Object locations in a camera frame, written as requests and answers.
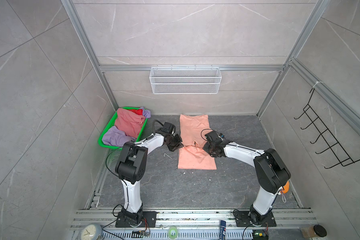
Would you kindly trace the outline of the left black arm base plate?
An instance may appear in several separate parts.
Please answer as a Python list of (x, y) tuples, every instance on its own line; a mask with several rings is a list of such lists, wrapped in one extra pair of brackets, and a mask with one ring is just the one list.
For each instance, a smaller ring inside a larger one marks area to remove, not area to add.
[(149, 228), (154, 228), (157, 221), (157, 212), (143, 211), (139, 220), (132, 219), (122, 212), (118, 213), (117, 220), (115, 223), (116, 228), (145, 228), (148, 224)]

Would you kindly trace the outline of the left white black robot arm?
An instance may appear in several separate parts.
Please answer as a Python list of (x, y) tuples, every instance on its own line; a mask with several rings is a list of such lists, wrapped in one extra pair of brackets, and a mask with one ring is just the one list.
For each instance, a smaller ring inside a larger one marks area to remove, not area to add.
[(125, 203), (121, 214), (137, 226), (143, 221), (143, 202), (141, 200), (140, 181), (143, 178), (148, 155), (157, 148), (167, 146), (169, 151), (183, 147), (182, 139), (176, 133), (176, 126), (154, 120), (161, 125), (147, 138), (139, 142), (127, 142), (117, 160), (115, 172), (123, 184)]

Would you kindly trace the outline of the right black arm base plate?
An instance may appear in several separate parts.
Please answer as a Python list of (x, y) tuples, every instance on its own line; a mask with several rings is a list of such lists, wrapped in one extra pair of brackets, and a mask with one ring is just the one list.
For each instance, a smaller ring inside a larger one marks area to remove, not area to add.
[(237, 227), (276, 227), (275, 217), (272, 211), (260, 215), (256, 211), (233, 210), (233, 216)]

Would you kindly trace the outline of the peach pink printed t-shirt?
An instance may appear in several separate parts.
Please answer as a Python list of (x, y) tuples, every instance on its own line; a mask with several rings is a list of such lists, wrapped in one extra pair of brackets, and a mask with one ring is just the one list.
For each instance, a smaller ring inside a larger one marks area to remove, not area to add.
[(180, 131), (182, 144), (179, 149), (179, 169), (187, 170), (216, 170), (216, 162), (203, 146), (207, 143), (202, 138), (202, 133), (211, 131), (209, 116), (180, 115)]

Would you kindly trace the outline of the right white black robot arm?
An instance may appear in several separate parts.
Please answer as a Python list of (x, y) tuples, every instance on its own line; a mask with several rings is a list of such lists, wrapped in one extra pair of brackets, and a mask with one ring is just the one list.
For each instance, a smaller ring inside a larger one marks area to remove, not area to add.
[(271, 216), (277, 195), (285, 189), (291, 178), (286, 164), (274, 149), (257, 150), (227, 140), (214, 130), (201, 135), (206, 141), (203, 150), (213, 158), (232, 158), (255, 168), (260, 189), (250, 207), (250, 223), (259, 226)]

